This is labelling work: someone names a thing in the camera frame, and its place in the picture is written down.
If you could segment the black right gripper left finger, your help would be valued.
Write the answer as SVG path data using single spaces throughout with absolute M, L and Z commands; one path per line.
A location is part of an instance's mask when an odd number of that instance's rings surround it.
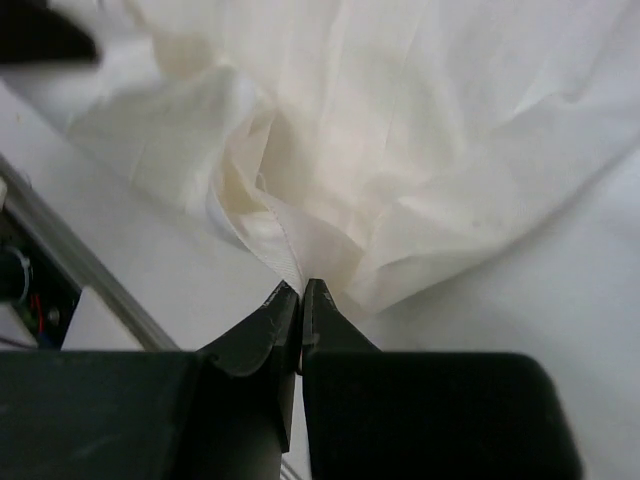
M 2 477 L 278 478 L 290 445 L 298 304 L 280 284 L 192 352 L 4 352 Z

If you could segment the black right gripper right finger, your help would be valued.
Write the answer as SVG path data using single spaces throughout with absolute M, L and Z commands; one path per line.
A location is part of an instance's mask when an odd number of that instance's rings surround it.
M 508 352 L 389 352 L 313 279 L 302 379 L 316 479 L 579 479 L 555 386 Z

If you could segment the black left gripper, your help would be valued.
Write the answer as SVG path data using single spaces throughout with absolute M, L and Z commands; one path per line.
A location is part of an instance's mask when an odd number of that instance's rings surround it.
M 1 2 L 1 64 L 95 63 L 89 32 L 48 1 Z

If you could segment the white pleated skirt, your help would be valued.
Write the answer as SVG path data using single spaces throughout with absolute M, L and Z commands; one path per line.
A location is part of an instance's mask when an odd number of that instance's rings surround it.
M 503 250 L 639 144 L 635 1 L 120 1 L 66 134 L 377 312 Z

